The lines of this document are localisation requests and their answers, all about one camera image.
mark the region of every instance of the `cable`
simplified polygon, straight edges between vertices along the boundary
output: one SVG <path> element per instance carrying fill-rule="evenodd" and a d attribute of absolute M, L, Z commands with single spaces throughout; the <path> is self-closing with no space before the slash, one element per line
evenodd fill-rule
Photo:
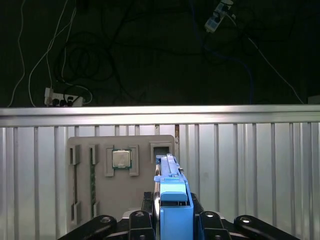
<path fill-rule="evenodd" d="M 67 33 L 67 36 L 66 36 L 66 40 L 65 40 L 66 43 L 67 43 L 68 40 L 69 40 L 70 33 L 71 33 L 71 29 L 72 29 L 72 25 L 73 25 L 73 21 L 74 21 L 74 19 L 75 19 L 76 13 L 77 13 L 77 8 L 75 7 L 75 8 L 73 9 L 73 13 L 72 13 L 72 16 L 71 16 L 71 20 L 70 20 L 70 24 L 69 24 L 69 30 L 68 30 L 68 33 Z M 64 58 L 63 58 L 63 65 L 62 65 L 62 70 L 61 70 L 61 76 L 62 76 L 61 79 L 62 79 L 63 81 L 64 81 L 64 78 L 63 78 L 63 77 L 64 77 L 64 69 L 65 69 L 65 65 L 66 65 L 66 59 L 67 59 L 67 46 L 65 46 L 65 48 L 64 48 Z M 87 87 L 82 86 L 82 85 L 77 85 L 77 84 L 71 84 L 71 83 L 68 83 L 68 82 L 65 82 L 65 81 L 64 81 L 64 83 L 67 84 L 67 85 L 69 85 L 70 87 L 78 87 L 78 88 L 84 89 L 84 90 L 86 90 L 86 91 L 90 94 L 90 101 L 84 102 L 83 105 L 86 105 L 86 104 L 89 104 L 89 103 L 92 102 L 92 100 L 93 100 L 93 94 L 92 94 L 92 92 L 91 92 Z M 63 92 L 63 99 L 64 99 L 64 100 L 66 100 L 66 98 L 65 98 L 66 91 L 67 91 L 68 89 L 70 89 L 70 87 L 67 88 L 67 89 Z M 72 105 L 75 103 L 76 100 L 78 100 L 79 97 L 80 97 L 80 95 L 79 95 L 75 100 L 73 100 Z"/>
<path fill-rule="evenodd" d="M 21 28 L 20 28 L 20 32 L 19 32 L 19 36 L 18 36 L 18 48 L 19 48 L 19 52 L 20 52 L 20 57 L 21 57 L 21 62 L 22 62 L 22 76 L 20 77 L 20 80 L 16 83 L 13 92 L 12 92 L 12 97 L 11 97 L 11 101 L 9 103 L 8 106 L 6 106 L 7 108 L 9 108 L 15 98 L 15 93 L 16 93 L 16 89 L 19 86 L 19 84 L 21 83 L 21 81 L 24 79 L 25 75 L 26 75 L 26 67 L 25 67 L 25 61 L 24 61 L 24 56 L 22 54 L 22 50 L 21 50 L 21 45 L 20 45 L 20 39 L 21 39 L 21 35 L 22 35 L 22 31 L 24 29 L 24 12 L 23 12 L 23 8 L 24 5 L 26 3 L 26 0 L 23 0 L 21 7 L 20 7 L 20 14 L 21 14 Z"/>
<path fill-rule="evenodd" d="M 117 37 L 118 37 L 118 35 L 119 35 L 119 33 L 120 33 L 120 30 L 121 30 L 121 28 L 123 27 L 123 25 L 125 24 L 125 20 L 126 20 L 126 18 L 128 17 L 128 15 L 129 15 L 129 13 L 130 13 L 130 10 L 132 9 L 132 7 L 133 7 L 134 4 L 135 4 L 135 1 L 136 1 L 136 0 L 131 0 L 129 6 L 127 7 L 127 9 L 126 9 L 126 11 L 125 11 L 125 13 L 124 13 L 121 21 L 120 21 L 120 24 L 119 24 L 119 26 L 117 27 L 117 29 L 115 30 L 115 33 L 114 33 L 114 35 L 113 35 L 113 37 L 112 37 L 112 39 L 111 39 L 111 41 L 110 41 L 108 50 L 111 49 L 111 47 L 113 46 L 114 42 L 116 41 L 116 39 L 117 39 Z"/>
<path fill-rule="evenodd" d="M 200 35 L 198 33 L 198 30 L 197 30 L 196 14 L 195 14 L 195 8 L 194 8 L 193 0 L 189 0 L 189 4 L 190 4 L 191 12 L 192 12 L 193 30 L 194 30 L 196 38 L 201 43 L 202 48 L 206 49 L 208 52 L 212 53 L 214 56 L 216 56 L 218 58 L 225 59 L 225 60 L 228 59 L 228 60 L 231 60 L 231 61 L 234 61 L 236 63 L 239 63 L 239 64 L 243 65 L 243 67 L 248 72 L 248 75 L 250 77 L 250 99 L 249 99 L 249 102 L 250 102 L 250 104 L 252 104 L 253 103 L 253 93 L 254 93 L 254 79 L 253 79 L 253 76 L 252 76 L 250 68 L 244 62 L 242 62 L 241 60 L 239 60 L 239 59 L 237 59 L 235 57 L 228 57 L 228 56 L 221 55 L 221 54 L 219 54 L 217 52 L 214 52 L 208 46 L 206 46 L 203 43 L 203 40 L 200 37 Z"/>
<path fill-rule="evenodd" d="M 226 14 L 226 16 L 232 21 L 232 23 L 237 26 L 236 22 L 234 21 L 234 19 L 229 15 Z M 259 53 L 261 54 L 261 56 L 263 57 L 263 59 L 266 61 L 266 63 L 275 71 L 275 73 L 292 89 L 292 91 L 294 92 L 295 96 L 297 97 L 297 99 L 304 104 L 304 102 L 300 99 L 299 95 L 297 94 L 295 88 L 275 69 L 275 67 L 268 61 L 268 59 L 265 57 L 265 55 L 261 52 L 261 50 L 258 48 L 258 46 L 255 44 L 255 42 L 248 37 L 248 40 L 254 45 L 254 47 L 259 51 Z"/>
<path fill-rule="evenodd" d="M 33 100 L 32 100 L 32 96 L 31 96 L 31 76 L 33 74 L 33 72 L 35 71 L 35 69 L 37 68 L 37 66 L 40 64 L 40 62 L 42 61 L 42 59 L 44 59 L 45 56 L 48 55 L 48 52 L 51 50 L 52 46 L 53 46 L 53 43 L 55 41 L 55 38 L 57 37 L 57 32 L 58 32 L 58 28 L 59 28 L 59 25 L 60 25 L 60 21 L 61 21 L 61 18 L 65 12 L 65 9 L 66 9 L 66 6 L 67 6 L 67 3 L 68 3 L 68 0 L 65 0 L 65 3 L 64 3 L 64 6 L 63 6 L 63 9 L 62 9 L 62 12 L 60 14 L 60 17 L 59 17 L 59 20 L 58 20 L 58 23 L 56 25 L 56 28 L 55 28 L 55 33 L 54 33 L 54 36 L 53 37 L 53 41 L 52 41 L 52 44 L 51 44 L 51 47 L 49 48 L 49 50 L 46 51 L 46 53 L 40 58 L 40 60 L 36 63 L 36 65 L 33 67 L 33 69 L 31 70 L 30 72 L 30 75 L 29 75 L 29 81 L 28 81 L 28 92 L 29 92 L 29 98 L 30 98 L 30 102 L 31 104 L 36 107 L 36 105 L 34 104 Z"/>

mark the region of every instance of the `white power strip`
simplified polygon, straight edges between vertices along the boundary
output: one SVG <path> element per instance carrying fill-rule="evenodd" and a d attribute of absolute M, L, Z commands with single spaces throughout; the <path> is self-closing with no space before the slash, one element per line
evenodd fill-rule
<path fill-rule="evenodd" d="M 64 104 L 66 101 L 72 102 L 71 107 L 82 107 L 84 98 L 82 96 L 75 96 L 62 93 L 56 93 L 52 88 L 45 88 L 44 93 L 44 104 L 51 107 L 67 107 L 67 104 Z"/>
<path fill-rule="evenodd" d="M 210 17 L 204 25 L 208 33 L 214 33 L 225 18 L 226 12 L 223 8 L 228 8 L 229 10 L 233 4 L 234 2 L 231 0 L 222 0 L 219 2 L 218 6 L 216 6 L 213 11 L 212 17 Z"/>

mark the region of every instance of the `gray panel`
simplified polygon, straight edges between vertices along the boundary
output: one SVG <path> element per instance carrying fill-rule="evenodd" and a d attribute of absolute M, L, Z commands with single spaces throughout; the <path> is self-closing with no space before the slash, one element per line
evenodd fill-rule
<path fill-rule="evenodd" d="M 155 125 L 140 125 L 139 135 L 155 135 Z"/>
<path fill-rule="evenodd" d="M 187 126 L 187 176 L 190 191 L 199 195 L 199 125 Z"/>
<path fill-rule="evenodd" d="M 69 134 L 75 134 L 74 127 L 54 128 L 55 234 L 57 238 L 67 232 L 66 148 Z"/>
<path fill-rule="evenodd" d="M 91 209 L 91 166 L 89 147 L 99 146 L 99 161 L 95 170 L 95 199 L 98 204 L 97 214 L 107 214 L 120 220 L 124 212 L 141 208 L 144 192 L 154 189 L 155 162 L 150 159 L 151 143 L 170 144 L 174 151 L 174 138 L 162 136 L 127 136 L 127 137 L 73 137 L 68 140 L 68 148 L 79 146 L 78 164 L 68 162 L 68 205 L 67 215 L 73 229 L 92 217 Z M 134 155 L 131 169 L 112 168 L 112 150 L 132 149 Z"/>
<path fill-rule="evenodd" d="M 39 127 L 37 136 L 38 231 L 40 240 L 56 239 L 55 128 Z"/>
<path fill-rule="evenodd" d="M 320 239 L 319 123 L 311 124 L 313 237 Z"/>
<path fill-rule="evenodd" d="M 17 132 L 17 129 L 14 128 L 7 128 L 6 129 L 6 159 L 3 159 L 6 164 L 6 194 L 4 197 L 6 197 L 6 229 L 4 229 L 4 233 L 6 234 L 4 236 L 5 240 L 11 240 L 15 239 L 15 237 L 18 237 L 19 235 L 19 224 L 15 224 L 15 222 L 18 222 L 18 204 L 16 204 L 18 200 L 17 196 L 17 175 L 15 174 L 15 151 L 17 152 L 17 149 L 14 147 L 17 147 L 17 145 L 14 144 L 15 141 L 15 134 L 14 132 Z"/>
<path fill-rule="evenodd" d="M 114 136 L 115 126 L 99 126 L 99 136 Z"/>
<path fill-rule="evenodd" d="M 7 129 L 0 128 L 0 237 L 7 238 Z"/>
<path fill-rule="evenodd" d="M 175 125 L 160 125 L 160 135 L 171 135 L 175 137 Z"/>
<path fill-rule="evenodd" d="M 257 124 L 257 216 L 269 224 L 273 222 L 271 144 L 271 124 Z"/>
<path fill-rule="evenodd" d="M 17 130 L 17 186 L 19 239 L 35 239 L 35 161 L 33 127 Z"/>
<path fill-rule="evenodd" d="M 79 136 L 80 137 L 92 137 L 95 135 L 94 126 L 80 126 L 79 127 Z"/>
<path fill-rule="evenodd" d="M 119 136 L 129 135 L 129 126 L 119 126 Z"/>
<path fill-rule="evenodd" d="M 311 154 L 311 124 L 301 124 L 301 208 L 302 208 L 302 238 L 314 239 L 313 209 L 312 209 L 312 154 Z"/>
<path fill-rule="evenodd" d="M 290 129 L 288 123 L 275 124 L 276 224 L 291 232 Z"/>
<path fill-rule="evenodd" d="M 236 215 L 236 151 L 238 146 L 235 139 L 233 124 L 219 125 L 219 203 L 220 212 L 228 221 L 233 221 Z"/>
<path fill-rule="evenodd" d="M 257 217 L 257 129 L 255 124 L 244 125 L 244 137 L 245 212 Z"/>
<path fill-rule="evenodd" d="M 215 159 L 214 125 L 199 126 L 199 171 L 201 204 L 205 210 L 219 211 L 219 175 Z"/>
<path fill-rule="evenodd" d="M 247 210 L 247 191 L 246 191 L 246 126 L 237 125 L 237 163 L 238 163 L 238 214 L 244 215 Z"/>
<path fill-rule="evenodd" d="M 303 212 L 302 212 L 302 138 L 301 124 L 293 123 L 293 175 L 294 175 L 294 228 L 297 238 L 303 238 Z"/>
<path fill-rule="evenodd" d="M 136 135 L 136 126 L 134 126 L 134 125 L 128 126 L 128 135 L 129 136 Z"/>

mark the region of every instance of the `empty slot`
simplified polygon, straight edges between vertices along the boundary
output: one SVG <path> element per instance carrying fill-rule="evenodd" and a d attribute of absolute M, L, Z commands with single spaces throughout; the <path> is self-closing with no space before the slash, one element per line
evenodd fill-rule
<path fill-rule="evenodd" d="M 74 163 L 74 149 L 70 148 L 70 164 Z"/>
<path fill-rule="evenodd" d="M 185 201 L 162 201 L 161 206 L 186 206 Z"/>
<path fill-rule="evenodd" d="M 157 155 L 167 155 L 170 153 L 168 146 L 156 146 L 153 148 L 153 159 L 156 159 Z"/>
<path fill-rule="evenodd" d="M 73 203 L 76 204 L 78 202 L 78 177 L 77 177 L 77 165 L 73 166 Z"/>

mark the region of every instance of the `white cable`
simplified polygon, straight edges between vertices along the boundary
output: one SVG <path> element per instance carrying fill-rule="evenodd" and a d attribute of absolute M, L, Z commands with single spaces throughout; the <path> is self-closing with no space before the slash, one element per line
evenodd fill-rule
<path fill-rule="evenodd" d="M 74 22 L 74 18 L 75 18 L 76 12 L 77 12 L 77 8 L 75 7 L 75 8 L 73 9 L 73 13 L 72 13 L 72 15 L 71 15 L 70 22 L 69 22 L 61 31 L 65 30 L 65 28 L 66 28 L 67 26 L 69 26 L 69 29 L 71 29 L 72 24 L 73 24 L 73 22 Z M 47 67 L 48 67 L 48 72 L 49 72 L 50 88 L 51 88 L 51 89 L 52 89 L 52 84 L 53 84 L 53 82 L 52 82 L 52 77 L 51 77 L 51 71 L 50 71 L 50 65 L 49 65 L 49 58 L 48 58 L 48 56 L 49 56 L 49 51 L 51 50 L 51 48 L 52 48 L 53 45 L 54 45 L 55 38 L 56 38 L 58 35 L 59 35 L 59 33 L 58 33 L 57 35 L 53 36 L 53 38 L 51 39 L 51 41 L 50 41 L 50 43 L 49 43 L 49 46 L 48 46 L 48 51 L 47 51 L 47 54 L 46 54 L 46 57 L 45 57 L 45 58 L 46 58 L 46 65 L 47 65 Z"/>
<path fill-rule="evenodd" d="M 53 37 L 53 41 L 52 41 L 52 44 L 50 45 L 49 44 L 49 48 L 48 50 L 46 51 L 46 53 L 40 58 L 40 60 L 36 63 L 36 65 L 34 66 L 34 68 L 31 70 L 30 72 L 30 75 L 29 75 L 29 81 L 28 81 L 28 92 L 29 92 L 29 98 L 30 98 L 30 101 L 31 101 L 31 104 L 36 107 L 36 105 L 34 104 L 34 102 L 32 101 L 32 96 L 31 96 L 31 88 L 30 88 L 30 83 L 31 83 L 31 76 L 33 74 L 33 72 L 35 71 L 35 69 L 37 68 L 37 66 L 39 65 L 39 63 L 42 61 L 42 59 L 44 59 L 45 56 L 47 56 L 48 52 L 51 50 L 54 42 L 55 42 L 55 39 L 57 37 L 57 32 L 58 32 L 58 28 L 59 28 L 59 25 L 60 25 L 60 22 L 61 22 L 61 18 L 62 16 L 64 15 L 64 12 L 65 12 L 65 9 L 66 9 L 66 6 L 67 6 L 67 3 L 68 3 L 68 0 L 65 0 L 65 3 L 64 3 L 64 6 L 63 6 L 63 9 L 62 9 L 62 12 L 60 14 L 60 17 L 59 17 L 59 20 L 58 20 L 58 23 L 56 25 L 56 28 L 55 28 L 55 33 L 54 33 L 54 37 Z"/>
<path fill-rule="evenodd" d="M 226 14 L 226 16 L 232 21 L 232 23 L 237 27 L 237 24 L 235 20 L 229 16 L 229 14 Z M 297 99 L 300 101 L 300 103 L 304 104 L 304 102 L 301 100 L 299 95 L 297 94 L 295 88 L 275 69 L 275 67 L 268 61 L 268 59 L 265 57 L 265 55 L 261 52 L 259 47 L 255 44 L 255 42 L 248 37 L 249 41 L 255 46 L 255 48 L 259 51 L 260 55 L 263 57 L 263 59 L 266 61 L 266 63 L 275 71 L 275 73 L 292 89 L 293 93 L 297 97 Z"/>
<path fill-rule="evenodd" d="M 21 39 L 21 35 L 22 35 L 22 31 L 24 29 L 24 12 L 23 12 L 23 8 L 24 5 L 26 3 L 26 0 L 23 0 L 21 7 L 20 7 L 20 14 L 21 14 L 21 28 L 20 28 L 20 32 L 19 32 L 19 36 L 18 36 L 18 48 L 19 48 L 19 52 L 20 52 L 20 57 L 21 57 L 21 62 L 22 62 L 22 76 L 20 77 L 20 80 L 16 83 L 13 92 L 12 92 L 12 96 L 11 96 L 11 101 L 9 103 L 9 105 L 7 106 L 7 108 L 9 108 L 15 98 L 15 93 L 16 93 L 16 89 L 19 86 L 19 84 L 21 83 L 22 79 L 24 79 L 25 75 L 26 75 L 26 68 L 25 68 L 25 61 L 24 61 L 24 56 L 22 54 L 22 50 L 21 50 L 21 45 L 20 45 L 20 39 Z"/>

